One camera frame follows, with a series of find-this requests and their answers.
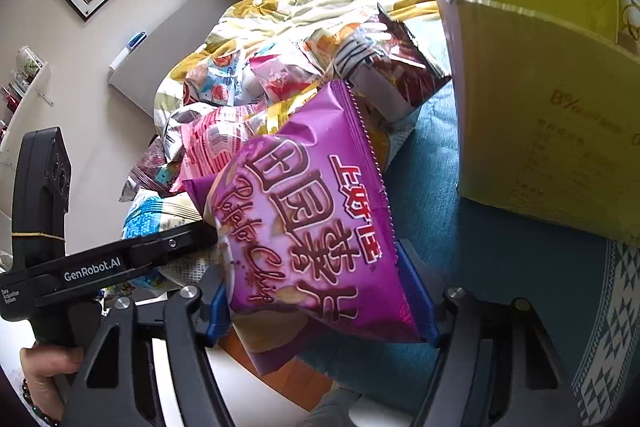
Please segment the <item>silver screw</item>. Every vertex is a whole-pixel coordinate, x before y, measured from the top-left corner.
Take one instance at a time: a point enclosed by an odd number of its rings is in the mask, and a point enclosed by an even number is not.
[[[462,299],[465,296],[465,291],[460,286],[452,286],[447,288],[447,295],[452,299]]]
[[[531,309],[531,303],[527,299],[518,298],[513,303],[517,310],[521,312],[528,312]]]
[[[129,306],[131,306],[129,297],[118,297],[113,305],[117,310],[126,310]]]
[[[183,286],[180,288],[180,297],[184,297],[185,299],[191,299],[198,294],[198,289],[196,286]]]

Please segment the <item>blue fabric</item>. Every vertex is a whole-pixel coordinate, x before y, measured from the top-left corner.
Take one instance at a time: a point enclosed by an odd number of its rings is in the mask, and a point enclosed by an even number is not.
[[[607,415],[622,393],[638,338],[637,250],[463,200],[456,193],[457,179],[450,83],[423,107],[417,128],[385,173],[396,235],[408,238],[421,259],[449,283],[480,299],[529,299],[574,379],[583,418],[596,421]],[[624,270],[630,283],[621,279]],[[618,312],[616,298],[626,311]],[[624,315],[622,327],[613,324],[612,309]],[[435,357],[426,344],[374,343],[339,333],[302,354],[344,386],[411,412],[424,397]]]

